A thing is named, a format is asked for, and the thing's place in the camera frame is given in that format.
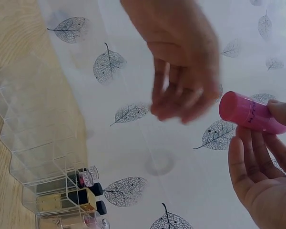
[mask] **circular stain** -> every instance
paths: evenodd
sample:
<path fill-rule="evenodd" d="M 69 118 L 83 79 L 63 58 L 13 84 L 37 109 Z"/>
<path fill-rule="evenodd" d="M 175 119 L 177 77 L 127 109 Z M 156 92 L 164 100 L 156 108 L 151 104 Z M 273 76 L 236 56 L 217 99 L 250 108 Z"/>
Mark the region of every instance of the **circular stain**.
<path fill-rule="evenodd" d="M 165 150 L 158 150 L 149 156 L 145 163 L 146 172 L 153 176 L 163 176 L 174 168 L 176 164 L 175 156 Z"/>

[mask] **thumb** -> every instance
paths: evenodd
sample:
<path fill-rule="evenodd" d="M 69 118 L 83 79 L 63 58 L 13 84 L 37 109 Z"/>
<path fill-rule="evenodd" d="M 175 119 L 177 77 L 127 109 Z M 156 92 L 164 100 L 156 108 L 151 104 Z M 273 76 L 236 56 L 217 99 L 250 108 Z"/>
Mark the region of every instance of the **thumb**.
<path fill-rule="evenodd" d="M 281 124 L 286 126 L 286 103 L 278 100 L 269 100 L 268 109 L 272 116 Z"/>

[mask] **hand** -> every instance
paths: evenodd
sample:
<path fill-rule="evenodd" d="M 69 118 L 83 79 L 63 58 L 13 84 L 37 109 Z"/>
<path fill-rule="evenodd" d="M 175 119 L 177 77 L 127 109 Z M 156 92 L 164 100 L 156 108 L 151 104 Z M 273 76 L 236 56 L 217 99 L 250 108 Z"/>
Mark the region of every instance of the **hand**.
<path fill-rule="evenodd" d="M 215 32 L 194 0 L 121 0 L 154 56 L 152 114 L 187 123 L 221 95 Z M 165 78 L 168 88 L 163 91 Z"/>
<path fill-rule="evenodd" d="M 286 103 L 269 101 L 274 118 L 286 125 Z M 261 229 L 286 229 L 286 175 L 276 168 L 267 148 L 286 172 L 286 146 L 275 135 L 237 127 L 229 148 L 233 188 Z"/>

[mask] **finger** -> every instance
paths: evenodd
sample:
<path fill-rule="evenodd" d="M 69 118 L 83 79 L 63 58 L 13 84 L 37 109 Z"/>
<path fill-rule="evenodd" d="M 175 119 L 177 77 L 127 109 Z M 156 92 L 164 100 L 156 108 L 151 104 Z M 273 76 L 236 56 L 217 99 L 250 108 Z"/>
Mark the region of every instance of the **finger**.
<path fill-rule="evenodd" d="M 254 156 L 260 171 L 269 179 L 286 177 L 281 170 L 273 165 L 262 134 L 257 131 L 251 131 L 251 138 Z"/>
<path fill-rule="evenodd" d="M 194 119 L 197 119 L 202 114 L 204 114 L 213 104 L 213 100 L 208 99 L 205 94 L 202 94 L 196 103 L 188 109 L 187 113 L 181 117 L 182 123 L 186 124 Z"/>
<path fill-rule="evenodd" d="M 244 161 L 248 176 L 256 183 L 268 179 L 266 175 L 260 171 L 260 168 L 255 160 L 252 147 L 251 131 L 247 128 L 238 126 L 236 128 L 236 136 L 242 140 L 244 145 Z"/>
<path fill-rule="evenodd" d="M 275 156 L 280 167 L 286 172 L 286 145 L 276 135 L 263 133 L 264 141 Z"/>
<path fill-rule="evenodd" d="M 161 97 L 163 92 L 163 85 L 166 75 L 166 62 L 157 58 L 154 58 L 154 82 L 153 82 L 153 103 Z"/>
<path fill-rule="evenodd" d="M 245 204 L 246 194 L 254 185 L 254 182 L 248 177 L 244 163 L 244 146 L 242 140 L 238 137 L 231 139 L 228 163 L 233 189 L 242 204 Z"/>
<path fill-rule="evenodd" d="M 172 100 L 162 111 L 158 114 L 159 120 L 169 119 L 178 116 L 184 110 L 194 103 L 195 92 L 190 89 L 183 89 L 181 96 Z"/>
<path fill-rule="evenodd" d="M 269 100 L 267 107 L 273 117 L 286 126 L 286 103 L 277 100 Z"/>
<path fill-rule="evenodd" d="M 182 67 L 170 64 L 170 71 L 169 71 L 169 76 L 168 76 L 169 81 L 178 85 L 182 71 L 183 71 Z"/>
<path fill-rule="evenodd" d="M 173 83 L 169 84 L 169 86 L 167 87 L 161 98 L 152 104 L 151 113 L 153 115 L 158 116 L 161 110 L 163 110 L 169 104 L 169 102 L 174 99 L 174 97 L 176 96 L 176 89 L 177 87 L 175 84 Z"/>

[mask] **fingernail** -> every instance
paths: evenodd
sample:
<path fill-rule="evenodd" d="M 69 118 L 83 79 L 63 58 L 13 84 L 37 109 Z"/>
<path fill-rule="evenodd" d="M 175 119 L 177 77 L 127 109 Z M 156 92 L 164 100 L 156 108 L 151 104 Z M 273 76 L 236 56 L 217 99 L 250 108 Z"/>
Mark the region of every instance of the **fingernail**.
<path fill-rule="evenodd" d="M 268 101 L 268 104 L 279 104 L 280 103 L 280 101 L 278 101 L 278 100 L 276 100 L 276 99 L 270 99 L 269 101 Z"/>

